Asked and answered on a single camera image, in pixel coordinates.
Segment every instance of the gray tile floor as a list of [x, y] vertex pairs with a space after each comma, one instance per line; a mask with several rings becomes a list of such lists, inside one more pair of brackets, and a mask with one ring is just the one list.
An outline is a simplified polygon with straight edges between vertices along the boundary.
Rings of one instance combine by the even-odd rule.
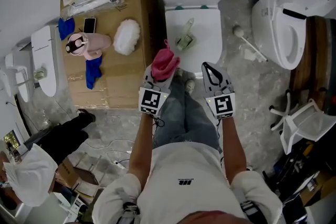
[[[255, 1], [222, 0], [219, 9], [222, 17], [223, 53], [219, 64], [226, 67], [236, 92], [235, 122], [239, 138], [244, 147], [247, 162], [257, 171], [270, 170], [279, 155], [283, 153], [278, 132], [271, 132], [270, 124], [275, 121], [268, 108], [279, 105], [281, 96], [289, 84], [290, 72], [275, 63], [248, 60], [248, 46], [232, 34], [232, 26], [241, 25], [245, 37], [253, 43], [250, 12]], [[196, 80], [192, 94], [199, 101], [210, 119], [209, 108], [202, 98], [203, 80]], [[41, 89], [36, 89], [30, 103], [20, 101], [22, 109], [33, 133], [50, 124], [64, 123], [76, 116], [68, 90], [59, 92], [55, 98], [47, 97]], [[97, 121], [86, 131], [90, 139], [72, 153], [69, 158], [79, 167], [92, 168], [99, 160], [93, 173], [97, 179], [106, 173], [102, 185], [106, 186], [126, 172], [123, 167], [111, 164], [113, 161], [128, 159], [140, 121], [137, 110], [92, 110]]]

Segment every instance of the pink towel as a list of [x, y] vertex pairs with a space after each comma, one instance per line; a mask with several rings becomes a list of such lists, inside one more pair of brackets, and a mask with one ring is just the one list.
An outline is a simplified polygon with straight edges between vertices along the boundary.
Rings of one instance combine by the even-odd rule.
[[155, 81], [163, 81], [169, 78], [180, 64], [180, 58], [174, 57], [168, 41], [165, 40], [164, 43], [167, 48], [159, 50], [152, 63], [152, 76]]

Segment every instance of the white fluffy sponge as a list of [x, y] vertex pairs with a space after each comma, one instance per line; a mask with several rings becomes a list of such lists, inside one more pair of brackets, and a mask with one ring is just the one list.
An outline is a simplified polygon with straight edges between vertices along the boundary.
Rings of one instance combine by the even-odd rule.
[[114, 49], [123, 55], [130, 55], [140, 37], [140, 26], [135, 20], [121, 22], [114, 36]]

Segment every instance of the person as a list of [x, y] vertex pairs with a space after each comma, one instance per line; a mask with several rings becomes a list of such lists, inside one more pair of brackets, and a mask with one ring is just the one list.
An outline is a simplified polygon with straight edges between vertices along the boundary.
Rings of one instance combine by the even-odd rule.
[[[160, 111], [164, 126], [153, 138], [153, 119], [142, 114], [129, 170], [99, 196], [95, 224], [132, 223], [122, 222], [121, 216], [130, 215], [141, 224], [251, 223], [245, 205], [261, 213], [264, 223], [279, 220], [281, 201], [257, 172], [246, 169], [233, 118], [223, 119], [226, 180], [217, 129], [191, 98], [194, 85], [188, 80], [184, 86], [177, 72]], [[246, 200], [240, 203], [239, 195]]]
[[[78, 110], [78, 117], [55, 126], [49, 133], [32, 136], [26, 143], [22, 162], [11, 164], [4, 152], [0, 152], [0, 182], [2, 188], [14, 192], [14, 200], [36, 207], [43, 204], [53, 190], [55, 171], [62, 161], [89, 137], [82, 129], [96, 117], [86, 110]], [[3, 201], [13, 207], [13, 201], [0, 191]]]

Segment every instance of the phone screen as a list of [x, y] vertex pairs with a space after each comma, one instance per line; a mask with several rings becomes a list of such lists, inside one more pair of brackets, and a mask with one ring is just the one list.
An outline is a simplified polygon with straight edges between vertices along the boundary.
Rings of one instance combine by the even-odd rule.
[[86, 18], [84, 20], [84, 33], [94, 33], [96, 26], [96, 18]]

